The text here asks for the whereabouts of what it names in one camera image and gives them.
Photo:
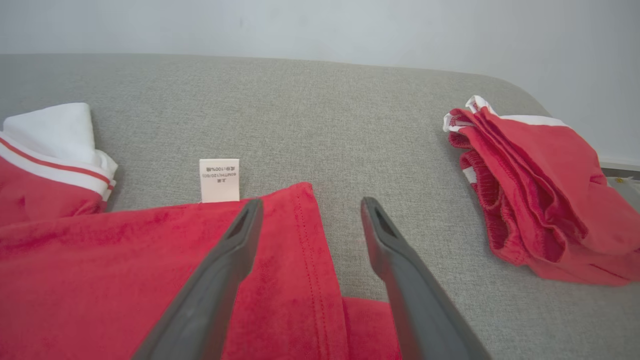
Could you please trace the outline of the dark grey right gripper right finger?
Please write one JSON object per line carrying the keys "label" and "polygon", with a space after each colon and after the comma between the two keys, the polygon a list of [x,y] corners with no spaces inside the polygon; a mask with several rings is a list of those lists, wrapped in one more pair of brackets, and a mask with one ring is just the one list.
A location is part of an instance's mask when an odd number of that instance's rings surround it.
{"label": "dark grey right gripper right finger", "polygon": [[360,214],[370,266],[386,287],[403,360],[491,360],[381,203],[362,198]]}

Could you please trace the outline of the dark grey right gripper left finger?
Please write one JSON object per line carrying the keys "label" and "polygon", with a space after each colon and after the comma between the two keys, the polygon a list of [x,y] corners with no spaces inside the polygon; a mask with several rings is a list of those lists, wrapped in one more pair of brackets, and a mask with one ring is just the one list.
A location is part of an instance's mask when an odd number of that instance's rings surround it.
{"label": "dark grey right gripper left finger", "polygon": [[131,360],[221,360],[238,288],[253,269],[263,218],[261,199],[245,204]]}

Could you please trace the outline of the red Bulls jersey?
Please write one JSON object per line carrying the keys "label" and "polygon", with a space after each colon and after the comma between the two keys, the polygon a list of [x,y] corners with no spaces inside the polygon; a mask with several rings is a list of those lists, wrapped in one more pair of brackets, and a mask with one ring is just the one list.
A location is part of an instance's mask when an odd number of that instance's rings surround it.
{"label": "red Bulls jersey", "polygon": [[[89,105],[0,130],[0,360],[130,360],[245,201],[106,213]],[[221,360],[401,360],[390,305],[341,295],[313,187],[263,196]]]}

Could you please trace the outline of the red shorts with white stripe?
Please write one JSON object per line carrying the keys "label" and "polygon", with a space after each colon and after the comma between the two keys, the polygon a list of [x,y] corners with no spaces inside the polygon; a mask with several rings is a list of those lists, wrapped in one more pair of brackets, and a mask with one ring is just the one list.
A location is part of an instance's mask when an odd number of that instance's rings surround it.
{"label": "red shorts with white stripe", "polygon": [[489,247],[546,280],[640,283],[640,180],[607,177],[563,121],[500,116],[474,95],[443,119],[476,193]]}

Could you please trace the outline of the grey fabric sofa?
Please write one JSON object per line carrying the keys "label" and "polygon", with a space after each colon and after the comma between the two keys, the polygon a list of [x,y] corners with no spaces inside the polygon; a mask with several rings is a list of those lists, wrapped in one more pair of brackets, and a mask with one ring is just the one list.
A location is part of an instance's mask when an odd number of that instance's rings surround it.
{"label": "grey fabric sofa", "polygon": [[0,123],[82,102],[118,164],[109,209],[201,199],[201,158],[237,158],[243,197],[309,182],[343,296],[386,300],[361,199],[382,204],[492,358],[640,360],[640,284],[539,278],[489,249],[442,120],[473,96],[548,116],[490,76],[318,61],[158,54],[0,55]]}

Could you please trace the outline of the white wall baseboard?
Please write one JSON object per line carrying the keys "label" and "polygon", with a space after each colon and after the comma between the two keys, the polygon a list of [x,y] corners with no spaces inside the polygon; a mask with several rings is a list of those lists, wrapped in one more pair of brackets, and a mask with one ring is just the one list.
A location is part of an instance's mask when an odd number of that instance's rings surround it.
{"label": "white wall baseboard", "polygon": [[599,164],[604,169],[640,173],[640,162],[638,161],[600,157]]}

